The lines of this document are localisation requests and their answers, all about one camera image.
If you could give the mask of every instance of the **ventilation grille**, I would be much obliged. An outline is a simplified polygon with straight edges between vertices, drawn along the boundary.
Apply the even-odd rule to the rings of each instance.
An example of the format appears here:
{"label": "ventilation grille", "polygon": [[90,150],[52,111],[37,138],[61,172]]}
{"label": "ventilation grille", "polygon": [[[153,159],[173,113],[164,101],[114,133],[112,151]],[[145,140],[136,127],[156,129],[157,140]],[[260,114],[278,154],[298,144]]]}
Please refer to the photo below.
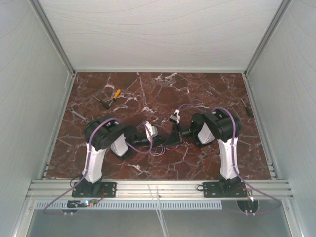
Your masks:
{"label": "ventilation grille", "polygon": [[[36,209],[44,209],[51,201],[38,201]],[[183,200],[164,200],[160,201],[163,210],[221,210],[222,203],[220,200],[197,200],[197,201],[183,201]],[[61,200],[55,202],[49,209],[68,209],[67,201]],[[85,209],[95,210],[156,210],[157,201],[150,200],[104,200],[91,207]]]}

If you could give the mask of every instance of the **glass panel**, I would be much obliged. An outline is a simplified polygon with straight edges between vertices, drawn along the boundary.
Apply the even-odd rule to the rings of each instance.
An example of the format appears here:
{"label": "glass panel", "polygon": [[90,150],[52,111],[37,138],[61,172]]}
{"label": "glass panel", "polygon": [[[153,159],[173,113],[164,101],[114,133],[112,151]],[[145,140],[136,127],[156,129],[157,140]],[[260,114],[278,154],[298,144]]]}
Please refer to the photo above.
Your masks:
{"label": "glass panel", "polygon": [[[259,211],[275,206],[260,201]],[[163,211],[171,237],[287,237],[291,236],[283,208],[268,214],[248,216],[238,212],[235,201],[223,201],[223,210]],[[154,210],[82,209],[73,216],[43,214],[36,210],[28,237],[161,237]]]}

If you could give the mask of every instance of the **black screwdriver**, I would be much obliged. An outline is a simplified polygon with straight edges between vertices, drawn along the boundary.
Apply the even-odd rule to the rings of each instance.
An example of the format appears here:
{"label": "black screwdriver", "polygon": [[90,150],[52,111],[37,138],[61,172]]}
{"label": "black screwdriver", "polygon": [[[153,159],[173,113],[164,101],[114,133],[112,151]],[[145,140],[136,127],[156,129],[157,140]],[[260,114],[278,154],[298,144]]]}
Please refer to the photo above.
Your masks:
{"label": "black screwdriver", "polygon": [[250,109],[248,106],[246,106],[245,102],[244,102],[242,99],[241,99],[241,101],[242,101],[243,104],[245,105],[245,108],[246,108],[246,110],[247,110],[248,115],[249,115],[251,118],[253,118],[253,112],[251,111],[251,109]]}
{"label": "black screwdriver", "polygon": [[93,96],[97,101],[99,101],[100,102],[100,104],[101,105],[103,105],[105,108],[107,108],[107,109],[109,109],[110,108],[110,106],[107,104],[107,103],[105,103],[103,100],[99,100],[97,97],[95,97],[95,96]]}

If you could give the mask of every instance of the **white wall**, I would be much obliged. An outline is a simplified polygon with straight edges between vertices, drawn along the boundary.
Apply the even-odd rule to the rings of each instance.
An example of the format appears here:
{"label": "white wall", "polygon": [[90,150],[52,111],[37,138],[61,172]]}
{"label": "white wall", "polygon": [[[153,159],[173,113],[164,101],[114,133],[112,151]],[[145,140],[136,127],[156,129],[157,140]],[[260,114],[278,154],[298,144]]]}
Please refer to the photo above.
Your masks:
{"label": "white wall", "polygon": [[27,0],[0,0],[0,236],[39,178],[68,71]]}
{"label": "white wall", "polygon": [[316,2],[293,0],[250,73],[272,152],[305,237],[316,234]]}
{"label": "white wall", "polygon": [[281,0],[40,0],[77,70],[247,67]]}

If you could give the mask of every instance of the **metal wrench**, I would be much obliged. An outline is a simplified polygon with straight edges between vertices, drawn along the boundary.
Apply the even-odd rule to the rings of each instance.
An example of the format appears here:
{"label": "metal wrench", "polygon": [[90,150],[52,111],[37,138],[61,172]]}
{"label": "metal wrench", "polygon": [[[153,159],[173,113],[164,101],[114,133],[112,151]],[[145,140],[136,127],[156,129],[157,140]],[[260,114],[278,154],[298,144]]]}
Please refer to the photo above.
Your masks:
{"label": "metal wrench", "polygon": [[87,118],[85,118],[84,116],[78,114],[76,111],[74,111],[73,109],[70,110],[71,113],[79,116],[80,118],[82,118],[84,121],[88,122],[89,120]]}

